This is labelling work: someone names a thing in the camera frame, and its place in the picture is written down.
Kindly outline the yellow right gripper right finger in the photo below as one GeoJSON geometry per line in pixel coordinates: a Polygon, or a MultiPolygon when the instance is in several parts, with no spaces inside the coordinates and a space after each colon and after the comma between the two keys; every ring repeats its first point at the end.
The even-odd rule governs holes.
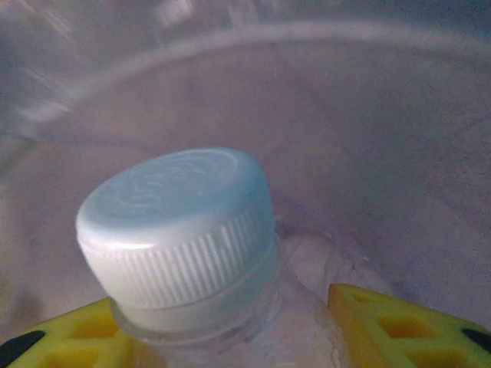
{"type": "Polygon", "coordinates": [[[349,284],[331,284],[328,309],[352,367],[488,367],[478,324],[349,284]]]}

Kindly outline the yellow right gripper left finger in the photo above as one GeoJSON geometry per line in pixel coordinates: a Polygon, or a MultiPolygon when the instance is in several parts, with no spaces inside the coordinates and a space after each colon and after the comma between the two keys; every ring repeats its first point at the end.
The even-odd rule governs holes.
{"type": "Polygon", "coordinates": [[[121,330],[109,301],[46,320],[1,345],[9,368],[166,367],[165,359],[121,330]]]}

